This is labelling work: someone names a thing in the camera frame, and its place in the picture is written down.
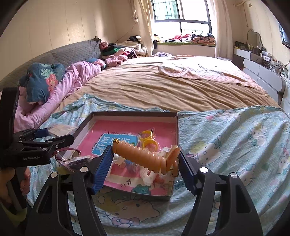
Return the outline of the person's left hand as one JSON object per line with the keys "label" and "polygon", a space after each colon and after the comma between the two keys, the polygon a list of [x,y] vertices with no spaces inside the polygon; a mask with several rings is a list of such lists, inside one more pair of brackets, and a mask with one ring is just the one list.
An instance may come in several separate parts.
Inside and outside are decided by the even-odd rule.
{"label": "person's left hand", "polygon": [[[8,168],[6,170],[1,170],[0,178],[0,192],[1,192],[1,201],[8,205],[12,204],[12,200],[8,193],[7,183],[12,180],[15,175],[15,170],[13,168]],[[26,168],[24,171],[24,180],[20,183],[20,190],[22,195],[26,195],[30,192],[30,177],[31,173],[29,168]]]}

